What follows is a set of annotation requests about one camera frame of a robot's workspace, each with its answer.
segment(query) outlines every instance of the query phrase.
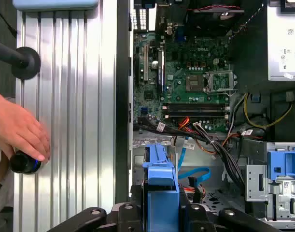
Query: person's arm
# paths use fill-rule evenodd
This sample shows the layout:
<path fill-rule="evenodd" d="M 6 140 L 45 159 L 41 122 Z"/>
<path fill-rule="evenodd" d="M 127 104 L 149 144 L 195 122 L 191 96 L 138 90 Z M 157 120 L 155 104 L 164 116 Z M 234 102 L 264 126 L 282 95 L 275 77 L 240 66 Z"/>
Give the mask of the person's arm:
<path fill-rule="evenodd" d="M 13 147 L 39 161 L 50 156 L 49 137 L 42 124 L 26 109 L 0 95 L 0 148 L 10 158 Z"/>

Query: black knob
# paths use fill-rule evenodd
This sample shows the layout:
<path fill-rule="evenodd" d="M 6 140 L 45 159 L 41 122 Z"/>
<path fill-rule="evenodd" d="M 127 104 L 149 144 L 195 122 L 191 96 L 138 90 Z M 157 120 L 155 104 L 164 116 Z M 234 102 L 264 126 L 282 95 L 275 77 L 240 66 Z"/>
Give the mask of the black knob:
<path fill-rule="evenodd" d="M 17 151 L 10 158 L 10 168 L 15 173 L 31 174 L 38 171 L 41 162 L 30 157 L 22 151 Z"/>

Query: ribbed aluminum panel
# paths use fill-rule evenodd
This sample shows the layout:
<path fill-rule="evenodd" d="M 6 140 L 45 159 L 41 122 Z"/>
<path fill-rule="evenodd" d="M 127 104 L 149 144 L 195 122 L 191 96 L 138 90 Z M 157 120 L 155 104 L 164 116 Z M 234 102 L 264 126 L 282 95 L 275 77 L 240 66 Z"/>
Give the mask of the ribbed aluminum panel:
<path fill-rule="evenodd" d="M 91 206 L 114 204 L 117 0 L 92 11 L 18 13 L 17 46 L 41 56 L 16 101 L 51 134 L 51 160 L 14 178 L 14 232 L 44 232 Z"/>

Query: yellow wire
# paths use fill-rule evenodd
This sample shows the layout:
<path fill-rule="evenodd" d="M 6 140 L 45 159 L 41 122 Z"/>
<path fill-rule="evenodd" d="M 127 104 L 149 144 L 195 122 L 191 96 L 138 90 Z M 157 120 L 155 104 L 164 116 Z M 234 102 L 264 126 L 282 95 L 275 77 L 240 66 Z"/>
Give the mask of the yellow wire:
<path fill-rule="evenodd" d="M 280 118 L 278 118 L 277 120 L 275 120 L 274 122 L 268 124 L 268 125 L 257 125 L 253 122 L 250 121 L 250 119 L 248 118 L 248 114 L 247 114 L 247 99 L 248 99 L 248 93 L 246 93 L 245 95 L 245 100 L 244 100 L 244 114 L 246 116 L 247 121 L 249 122 L 250 125 L 254 126 L 254 127 L 258 127 L 258 128 L 262 128 L 262 129 L 266 129 L 268 127 L 274 126 L 275 124 L 279 123 L 281 120 L 284 119 L 284 117 L 287 116 L 287 114 L 292 110 L 293 104 L 291 104 L 289 110 Z"/>

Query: motherboard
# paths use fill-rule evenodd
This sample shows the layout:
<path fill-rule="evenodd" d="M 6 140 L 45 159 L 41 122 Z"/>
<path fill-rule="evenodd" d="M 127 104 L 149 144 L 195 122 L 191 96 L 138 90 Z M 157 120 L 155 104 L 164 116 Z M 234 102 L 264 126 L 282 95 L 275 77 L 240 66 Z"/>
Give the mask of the motherboard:
<path fill-rule="evenodd" d="M 226 132 L 234 77 L 226 38 L 158 38 L 135 34 L 133 118 L 177 126 L 184 117 Z"/>

